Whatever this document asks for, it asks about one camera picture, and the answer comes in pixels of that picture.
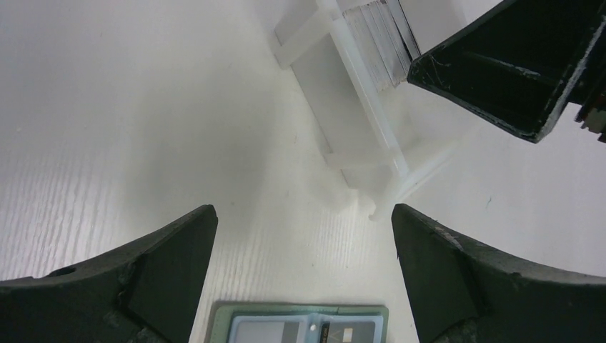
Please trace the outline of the green leather card holder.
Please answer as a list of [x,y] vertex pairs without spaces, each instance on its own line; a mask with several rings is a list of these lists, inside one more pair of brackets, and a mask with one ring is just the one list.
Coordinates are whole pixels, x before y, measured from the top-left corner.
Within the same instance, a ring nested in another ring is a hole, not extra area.
[[379,305],[222,302],[207,342],[385,342],[389,310]]

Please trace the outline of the black credit card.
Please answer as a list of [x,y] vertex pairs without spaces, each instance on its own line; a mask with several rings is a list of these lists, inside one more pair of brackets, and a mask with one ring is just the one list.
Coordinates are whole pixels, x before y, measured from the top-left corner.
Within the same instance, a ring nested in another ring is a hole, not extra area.
[[373,343],[374,322],[323,322],[319,343]]

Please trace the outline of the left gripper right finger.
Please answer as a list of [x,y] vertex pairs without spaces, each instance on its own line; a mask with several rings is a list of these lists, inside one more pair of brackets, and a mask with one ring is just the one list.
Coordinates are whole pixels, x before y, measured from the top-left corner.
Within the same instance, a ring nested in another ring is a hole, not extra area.
[[516,257],[398,204],[392,229],[421,342],[603,342],[605,278]]

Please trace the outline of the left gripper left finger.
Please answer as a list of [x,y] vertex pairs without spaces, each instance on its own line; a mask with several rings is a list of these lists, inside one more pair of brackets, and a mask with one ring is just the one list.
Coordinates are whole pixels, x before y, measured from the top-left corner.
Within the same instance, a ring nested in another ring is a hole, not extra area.
[[188,342],[218,227],[203,205],[45,277],[1,283],[3,342]]

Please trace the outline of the silver VIP credit card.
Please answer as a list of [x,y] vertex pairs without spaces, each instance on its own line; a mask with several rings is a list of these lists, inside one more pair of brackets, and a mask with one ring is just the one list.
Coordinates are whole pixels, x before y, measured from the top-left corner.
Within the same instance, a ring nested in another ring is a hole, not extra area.
[[304,342],[307,322],[303,317],[236,317],[228,342]]

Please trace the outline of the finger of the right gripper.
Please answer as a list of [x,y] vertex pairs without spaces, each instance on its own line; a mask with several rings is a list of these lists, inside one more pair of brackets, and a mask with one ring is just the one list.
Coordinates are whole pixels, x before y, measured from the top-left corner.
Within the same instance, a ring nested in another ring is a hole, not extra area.
[[416,58],[407,80],[537,143],[602,56],[603,1],[502,1]]
[[575,121],[581,129],[598,135],[597,140],[605,143],[605,57],[587,66],[579,79],[573,94],[573,103],[579,104]]

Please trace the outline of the clear plastic card box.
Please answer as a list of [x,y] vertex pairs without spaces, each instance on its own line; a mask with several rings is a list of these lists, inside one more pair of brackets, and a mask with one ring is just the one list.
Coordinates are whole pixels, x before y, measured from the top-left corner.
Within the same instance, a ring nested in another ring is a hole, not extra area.
[[[371,1],[291,1],[274,29],[327,143],[324,160],[390,216],[448,163],[474,124],[464,109],[406,81],[377,91],[343,12]],[[421,54],[466,24],[460,1],[401,1]]]

